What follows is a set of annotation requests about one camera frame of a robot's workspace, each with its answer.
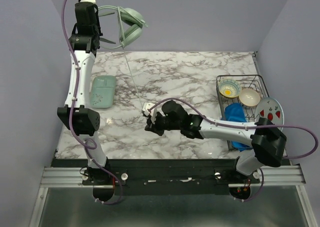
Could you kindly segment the mint green wired headphones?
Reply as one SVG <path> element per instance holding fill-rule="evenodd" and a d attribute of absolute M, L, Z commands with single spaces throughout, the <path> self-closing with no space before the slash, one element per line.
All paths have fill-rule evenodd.
<path fill-rule="evenodd" d="M 107 47 L 104 45 L 100 45 L 100 47 L 104 50 L 116 50 L 121 48 L 127 68 L 130 73 L 130 77 L 132 79 L 134 89 L 136 91 L 137 98 L 139 100 L 140 106 L 143 107 L 142 100 L 140 97 L 140 93 L 138 91 L 137 85 L 135 83 L 132 70 L 127 58 L 127 54 L 125 51 L 125 47 L 132 44 L 136 41 L 143 33 L 143 27 L 148 27 L 147 22 L 144 17 L 132 8 L 124 8 L 121 6 L 113 6 L 113 5 L 102 5 L 98 7 L 99 17 L 106 17 L 110 15 L 117 14 L 117 23 L 119 27 L 119 38 L 118 38 L 118 46 L 115 47 Z"/>

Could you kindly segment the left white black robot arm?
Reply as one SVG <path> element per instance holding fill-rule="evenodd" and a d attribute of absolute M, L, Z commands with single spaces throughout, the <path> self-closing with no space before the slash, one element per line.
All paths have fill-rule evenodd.
<path fill-rule="evenodd" d="M 92 68 L 102 35 L 98 7 L 85 1 L 76 3 L 74 10 L 76 23 L 71 36 L 66 37 L 71 58 L 70 83 L 64 106 L 57 108 L 57 115 L 84 148 L 87 168 L 83 184 L 108 185 L 113 180 L 98 137 L 100 114 L 90 105 Z"/>

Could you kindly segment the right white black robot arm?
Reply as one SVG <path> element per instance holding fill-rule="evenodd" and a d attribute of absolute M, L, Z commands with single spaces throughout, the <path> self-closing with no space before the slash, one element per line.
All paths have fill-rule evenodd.
<path fill-rule="evenodd" d="M 263 166 L 277 168 L 282 164 L 287 138 L 266 118 L 261 117 L 257 122 L 213 119 L 198 112 L 187 113 L 174 100 L 165 102 L 161 111 L 157 111 L 155 104 L 145 102 L 141 112 L 147 118 L 145 130 L 159 136 L 165 131 L 180 131 L 189 139 L 221 139 L 248 146 L 230 170 L 230 178 L 236 183 Z"/>

